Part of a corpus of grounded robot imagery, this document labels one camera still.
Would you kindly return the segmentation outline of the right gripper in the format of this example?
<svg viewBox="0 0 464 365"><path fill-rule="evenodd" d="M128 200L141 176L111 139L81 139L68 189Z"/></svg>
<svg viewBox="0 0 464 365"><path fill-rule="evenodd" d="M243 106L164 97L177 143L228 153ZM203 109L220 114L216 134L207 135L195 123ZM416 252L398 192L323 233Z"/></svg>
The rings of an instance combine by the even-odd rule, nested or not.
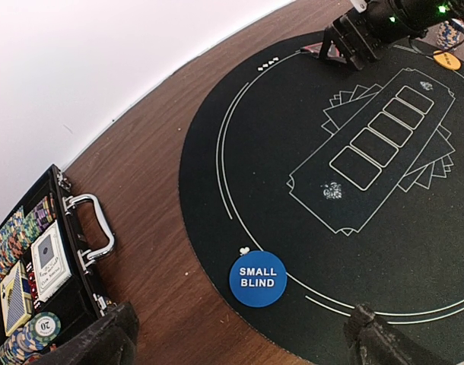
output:
<svg viewBox="0 0 464 365"><path fill-rule="evenodd" d="M324 30L318 59L360 71L379 61L390 44L405 37L405 15L394 1L365 1Z"/></svg>

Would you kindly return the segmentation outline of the blue small blind button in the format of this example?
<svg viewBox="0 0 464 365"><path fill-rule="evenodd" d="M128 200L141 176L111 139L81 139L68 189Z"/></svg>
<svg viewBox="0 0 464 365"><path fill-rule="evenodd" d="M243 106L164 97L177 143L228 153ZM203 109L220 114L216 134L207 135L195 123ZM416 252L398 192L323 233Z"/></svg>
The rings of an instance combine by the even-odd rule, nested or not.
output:
<svg viewBox="0 0 464 365"><path fill-rule="evenodd" d="M271 252L256 250L239 257L229 272L229 287L244 306L263 308L284 294L288 275L284 263Z"/></svg>

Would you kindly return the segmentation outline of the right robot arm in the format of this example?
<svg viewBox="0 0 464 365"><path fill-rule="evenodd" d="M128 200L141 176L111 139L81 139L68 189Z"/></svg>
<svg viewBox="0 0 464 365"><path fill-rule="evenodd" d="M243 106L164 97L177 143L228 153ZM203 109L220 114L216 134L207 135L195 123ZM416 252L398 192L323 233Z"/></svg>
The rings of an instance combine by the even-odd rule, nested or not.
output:
<svg viewBox="0 0 464 365"><path fill-rule="evenodd" d="M353 1L352 8L324 30L321 47L312 54L360 71L381 60L395 42L411 43L425 37L429 27L454 20L464 24L464 1Z"/></svg>

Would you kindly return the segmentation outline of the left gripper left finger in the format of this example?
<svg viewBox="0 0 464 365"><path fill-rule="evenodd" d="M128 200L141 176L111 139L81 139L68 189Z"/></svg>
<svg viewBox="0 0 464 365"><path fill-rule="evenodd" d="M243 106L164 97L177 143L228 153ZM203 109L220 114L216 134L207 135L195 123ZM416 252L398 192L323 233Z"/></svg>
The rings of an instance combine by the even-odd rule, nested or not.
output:
<svg viewBox="0 0 464 365"><path fill-rule="evenodd" d="M121 303L37 363L49 365L134 364L139 321L131 303Z"/></svg>

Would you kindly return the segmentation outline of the red triangle marker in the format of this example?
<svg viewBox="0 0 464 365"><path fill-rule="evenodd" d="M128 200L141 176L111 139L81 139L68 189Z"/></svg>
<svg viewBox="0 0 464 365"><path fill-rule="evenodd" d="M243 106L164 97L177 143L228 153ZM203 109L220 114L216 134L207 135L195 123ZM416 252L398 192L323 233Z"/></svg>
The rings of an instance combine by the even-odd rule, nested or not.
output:
<svg viewBox="0 0 464 365"><path fill-rule="evenodd" d="M304 46L300 49L301 53L307 54L320 59L324 62L339 62L346 64L345 57L339 52L334 43L314 43L308 46Z"/></svg>

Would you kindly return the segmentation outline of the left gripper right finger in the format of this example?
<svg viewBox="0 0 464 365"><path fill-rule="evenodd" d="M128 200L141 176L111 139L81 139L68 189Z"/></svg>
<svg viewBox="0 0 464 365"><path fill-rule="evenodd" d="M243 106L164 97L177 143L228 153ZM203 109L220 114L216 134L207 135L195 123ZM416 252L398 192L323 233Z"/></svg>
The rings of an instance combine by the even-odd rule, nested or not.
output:
<svg viewBox="0 0 464 365"><path fill-rule="evenodd" d="M343 325L349 364L435 364L436 355L393 328L365 305Z"/></svg>

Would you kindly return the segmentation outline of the orange big blind button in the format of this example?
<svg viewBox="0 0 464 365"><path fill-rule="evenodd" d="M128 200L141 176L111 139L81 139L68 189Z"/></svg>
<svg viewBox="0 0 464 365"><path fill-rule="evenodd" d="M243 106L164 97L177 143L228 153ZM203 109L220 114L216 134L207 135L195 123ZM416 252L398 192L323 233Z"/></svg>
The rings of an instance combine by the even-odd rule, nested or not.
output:
<svg viewBox="0 0 464 365"><path fill-rule="evenodd" d="M458 71L462 66L461 61L451 52L435 51L433 60L443 68L452 71Z"/></svg>

